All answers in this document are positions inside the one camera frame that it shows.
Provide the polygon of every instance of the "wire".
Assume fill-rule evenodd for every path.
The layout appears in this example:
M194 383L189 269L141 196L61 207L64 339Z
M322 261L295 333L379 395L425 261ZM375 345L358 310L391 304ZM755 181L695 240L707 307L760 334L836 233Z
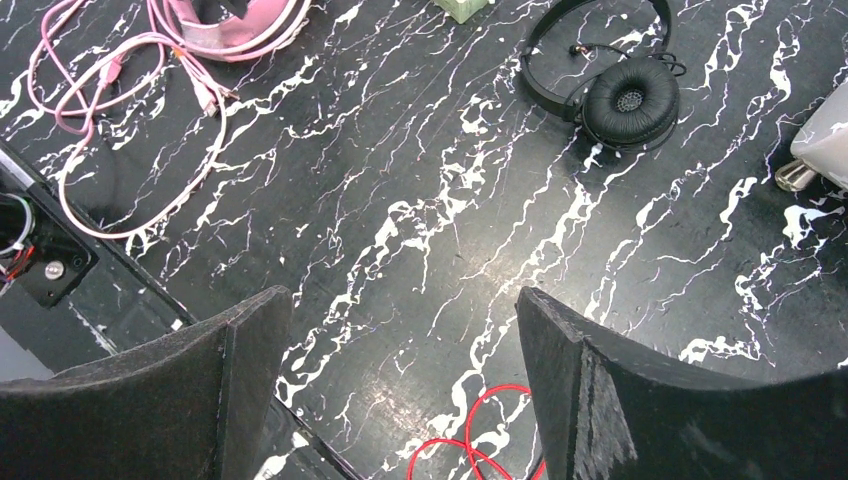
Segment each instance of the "wire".
M18 238L14 242L12 242L11 245L9 245L8 248L0 250L0 257L8 255L14 252L15 250L18 250L18 255L20 255L20 251L24 248L24 240L26 240L26 237L30 233L32 233L32 227L35 224L35 216L32 213L32 208L30 208L29 204L23 198L17 195L12 195L11 193L3 193L0 195L5 195L13 200L20 202L21 207L24 211L24 227L21 230L21 233L18 235Z
M9 266L3 272L6 282L11 282L24 273L27 266L29 266L29 260L32 258L33 253L35 253L35 247L29 247L25 252L22 250L12 259Z
M672 75L674 75L675 77L682 77L683 75L686 75L686 73L689 71L689 69L686 68L686 65L684 65L683 62L677 61L677 55L671 52L655 52L649 53L645 56L648 58L655 58L661 61L663 64L665 64L666 67L668 67L669 70L671 70ZM675 73L675 67L679 68L680 71Z
M29 59L29 69L27 71L27 92L29 93L29 97L32 102L40 111L53 115L56 124L59 127L73 134L83 136L82 140L80 140L73 149L71 155L65 160L62 170L58 173L57 183L59 203L61 204L65 215L68 217L68 220L76 228L92 237L105 240L131 239L137 235L142 235L147 229L161 222L168 216L168 214L185 203L191 196L192 192L194 192L203 180L206 179L209 173L213 171L214 166L217 164L218 155L221 153L224 146L227 133L227 113L224 108L226 101L225 97L235 97L235 95L226 87L217 83L203 64L201 64L200 61L192 55L192 52L210 58L235 62L256 58L272 50L283 48L294 41L295 36L300 32L303 25L305 25L306 12L309 9L312 0L303 0L301 9L294 17L293 22L276 38L271 39L271 36L277 33L277 30L285 24L286 20L289 19L294 6L297 3L296 0L282 0L285 2L283 11L280 12L279 16L272 22L271 26L265 29L262 33L242 45L224 49L204 48L199 45L192 44L177 32L178 29L173 19L173 13L175 10L174 4L185 3L182 0L162 0L163 2L168 2L162 8L158 5L159 0L147 0L147 14L150 20L151 31L126 39L111 53L99 59L94 65L75 79L64 67L63 62L54 51L53 37L65 26L68 20L70 20L80 10L86 1L87 0L63 0L51 7L44 14L44 17L41 20L41 41L36 46ZM279 1L280 0L257 0L257 3ZM221 31L216 30L216 28L220 25L221 24L214 26L199 26L213 33L222 33ZM236 25L240 25L245 28L253 26L251 21L246 21L244 23L236 22ZM170 36L160 33L157 30L157 27L162 27ZM100 98L103 95L103 92L107 87L114 83L120 75L124 58L132 50L149 45L154 45L158 48L159 60L156 66L126 92L123 92L111 100L101 102ZM84 155L82 152L91 142L95 131L95 122L93 120L94 115L104 112L110 107L134 97L134 95L142 88L145 88L154 82L164 68L166 47L170 48L174 52L174 56L184 67L185 72L189 76L194 87L194 93L197 96L198 103L204 113L208 116L212 116L220 112L220 131L215 138L212 147L207 150L209 153L203 159L198 173L191 181L188 182L182 192L180 192L179 195L168 203L159 213L142 223L140 226L125 232L106 233L102 230L91 228L76 216L68 202L66 192L68 177L71 173L73 173L74 169L84 161ZM65 81L70 84L68 90L53 108L45 105L35 93L36 71L44 52L47 53L48 57L56 65ZM83 87L92 81L95 76L99 77L97 80L97 88L93 94L91 102L89 103L86 101L85 95L83 94ZM69 103L73 99L76 99L79 104L78 108L68 107ZM70 118L82 118L82 127L76 128L69 125L67 120Z
M75 227L93 237L108 240L125 239L143 233L146 229L150 228L151 226L155 225L163 218L165 218L172 210L184 203L191 195L191 192L195 188L197 188L197 186L206 178L209 172L212 171L213 165L215 165L215 161L218 158L226 136L227 115L223 109L225 102L224 96L230 95L231 92L229 92L229 90L215 82L215 80L212 79L211 75L206 70L206 68L203 67L203 65L200 64L199 61L197 61L190 55L183 54L180 45L178 45L176 42L166 37L165 35L162 35L161 33L155 31L143 33L141 35L137 35L135 37L125 40L110 54L95 62L95 64L92 65L91 68L82 73L77 79L74 79L62 65L61 60L59 59L56 52L53 50L52 37L79 10L80 6L84 1L85 0L65 0L48 10L48 12L44 15L44 18L41 22L41 42L39 42L38 47L30 56L30 68L27 75L27 90L30 93L30 98L32 99L33 103L35 103L40 110L52 113L56 119L56 123L60 127L69 132L78 135L84 135L83 139L77 143L77 146L76 148L74 148L71 155L65 160L65 164L58 175L59 202L62 205L62 210L68 217L68 220L70 220L70 222ZM62 9L64 9L64 11L62 12L62 15L60 16L58 21L52 27L48 28L50 21ZM148 10L148 13L150 14L152 20L153 16L151 11ZM145 76L141 82L135 85L128 92L119 95L117 98L111 101L100 103L99 100L101 95L103 94L103 91L106 89L106 87L108 87L117 79L121 69L121 62L123 61L124 57L130 51L145 45L156 45L159 48L160 58L156 68L154 68L152 72L148 73L148 75ZM83 161L83 158L81 158L80 155L91 141L95 130L93 116L98 112L106 110L107 108L116 104L119 101L126 100L131 95L136 93L139 89L153 82L155 78L159 75L164 64L164 47L170 47L175 52L176 58L185 67L186 73L189 75L189 78L195 85L195 93L198 94L198 99L206 101L207 106L209 104L209 101L211 101L215 102L216 107L220 107L217 108L221 111L220 132L218 133L218 136L216 137L215 142L212 148L210 149L208 158L205 159L205 161L203 162L203 166L201 167L200 172L195 176L192 181L189 182L186 188L176 198L174 198L174 200L172 200L162 211L154 215L150 220L144 222L141 226L137 228L120 233L104 233L102 231L89 228L76 217L76 215L73 213L73 209L68 203L66 194L66 184L68 176ZM68 91L65 92L64 96L62 96L62 98L59 100L54 109L46 107L35 95L34 92L35 71L38 64L38 59L41 57L43 51L47 52L50 59L53 60L53 63L56 64L59 71L68 81L68 83L70 83ZM94 93L91 103L87 103L82 93L82 89L83 86L89 81L91 81L96 75L99 75L97 89ZM202 94L204 92L206 96L208 96L208 99L201 98L203 97ZM69 110L67 108L67 105L74 97L77 98L82 108L77 110ZM65 122L66 118L79 116L84 117L82 128L73 128Z
M460 447L460 448L463 448L465 450L465 453L468 455L468 459L471 462L471 469L472 469L472 471L474 471L474 475L477 477L477 480L485 480L485 478L483 477L483 473L480 472L480 468L477 466L477 463L479 462L479 460L483 460L484 462L488 463L504 479L513 480L512 477L509 475L509 473L507 473L507 471L504 470L504 468L502 466L500 466L496 461L492 460L485 453L474 448L471 444L471 427L474 423L474 416L477 414L477 409L480 408L480 405L482 405L483 402L487 398L491 397L492 395L496 395L499 392L508 391L508 390L518 391L518 392L530 395L530 389L527 388L527 387L524 387L522 385L505 384L505 385L499 385L497 387L490 388L489 390L486 390L486 392L482 396L480 396L480 398L478 398L476 402L474 402L474 405L471 407L471 410L468 412L468 418L465 421L465 441L460 442L458 440L452 440L452 439L449 439L449 438L434 438L434 439L431 439L431 440L424 442L423 445L421 445L420 447L418 447L415 450L415 452L412 454L412 457L409 460L409 467L407 468L407 471L406 471L407 480L412 480L412 474L415 470L415 462L418 460L418 455L420 455L421 452L423 452L427 448L429 448L433 445L438 445L438 444L442 444L442 443L448 444L448 445L453 445L455 447ZM542 477L542 473L544 473L544 471L545 471L544 460L541 460L541 463L538 463L539 460L540 459L536 460L537 466L534 467L534 470L531 470L530 480L538 480L539 478Z
M618 47L613 47L612 45L607 45L605 43L579 43L579 44L572 45L569 50L571 51L572 55L576 55L578 53L589 53L590 51L592 51L593 49L596 49L596 48L612 50L613 52L615 52L619 55L622 55L625 58L633 58L633 57L630 56L629 53L625 52L624 50L622 50Z

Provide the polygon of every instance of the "electronic wires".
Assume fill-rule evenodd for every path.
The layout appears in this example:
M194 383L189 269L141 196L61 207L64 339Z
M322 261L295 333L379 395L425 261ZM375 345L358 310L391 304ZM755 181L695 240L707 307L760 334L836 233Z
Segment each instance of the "electronic wires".
M8 266L4 267L0 265L0 297L2 297L9 287L12 286L12 283L16 278L26 272L34 253L35 247L32 246L21 249L18 254L12 258L12 261L9 262Z
M426 450L427 448L429 448L433 445L441 444L441 443L446 443L448 445L453 445L453 446L465 449L465 452L468 455L468 459L471 462L471 469L474 471L474 475L476 476L477 480L485 480L482 472L480 472L479 467L477 467L477 463L480 460L483 460L484 462L488 463L505 480L513 480L513 478L510 476L510 474L507 473L507 471L504 470L504 468L501 467L496 461L492 460L489 456L487 456L483 452L475 449L471 445L471 426L474 423L474 416L477 414L477 409L480 408L480 405L482 405L483 402L487 398L497 394L498 392L510 391L510 390L511 391L518 391L518 392L530 395L530 389L527 388L527 387L521 386L521 385L505 384L505 385L500 385L500 386L490 388L489 390L487 390L480 398L477 399L476 402L474 402L474 405L471 407L471 410L468 412L468 418L465 421L465 441L460 442L458 440L452 440L452 439L449 439L449 438L434 438L432 440L428 440L428 441L424 442L423 445L421 445L420 447L418 447L418 449L415 450L415 452L412 454L412 458L410 458L410 460L409 460L409 467L407 468L407 471L406 471L407 480L413 480L412 474L413 474L413 471L415 470L415 462L418 460L418 455L422 451ZM542 477L542 473L544 471L545 471L545 462L540 457L539 459L537 459L537 461L535 462L535 466L534 466L533 470L530 472L530 479L529 480L538 480L539 478Z
M32 212L32 208L23 198L12 195L11 193L0 193L0 195L5 198L11 199L12 202L17 202L20 204L21 211L24 215L23 225L21 227L20 233L18 233L17 238L9 242L9 246L3 249L0 249L0 257L6 257L10 253L17 250L20 252L24 249L24 241L27 236L32 233L32 229L35 226L35 215Z

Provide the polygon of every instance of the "black and white marble floor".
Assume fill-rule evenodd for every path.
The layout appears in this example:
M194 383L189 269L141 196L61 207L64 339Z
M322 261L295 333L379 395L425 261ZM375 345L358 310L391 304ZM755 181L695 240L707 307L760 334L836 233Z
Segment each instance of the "black and white marble floor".
M0 131L48 176L76 141L22 90L49 3L0 1ZM90 3L58 46L77 68L147 29L143 2ZM486 386L526 383L513 311L523 285L734 375L848 365L846 195L773 183L793 135L848 78L848 7L671 3L672 49L689 66L679 128L657 152L618 158L517 88L522 40L549 1L497 0L465 25L429 0L318 2L288 49L214 67L241 96L221 163L129 251L198 318L268 285L295 291L279 399L370 478L402 478L423 441L461 433ZM639 52L658 27L646 2L582 7L534 67L567 92L616 60L570 58L575 39ZM56 98L46 63L39 79ZM190 92L170 68L99 119L70 196L104 225L158 211L217 132ZM525 475L539 451L529 400L504 396L478 417L480 448ZM416 476L470 478L460 457L440 449ZM266 476L299 478L285 458Z

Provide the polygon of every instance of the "white object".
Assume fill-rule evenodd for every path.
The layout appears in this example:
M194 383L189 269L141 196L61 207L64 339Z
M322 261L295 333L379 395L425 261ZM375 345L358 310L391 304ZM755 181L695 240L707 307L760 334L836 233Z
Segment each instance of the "white object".
M796 160L778 170L784 190L799 191L819 173L848 189L848 82L840 85L801 128L791 146Z
M488 3L489 0L436 0L436 5L445 9L459 23L465 23L471 15Z
M305 24L312 0L251 0L244 18L203 24L191 0L148 0L159 26L195 55L241 62L290 45Z

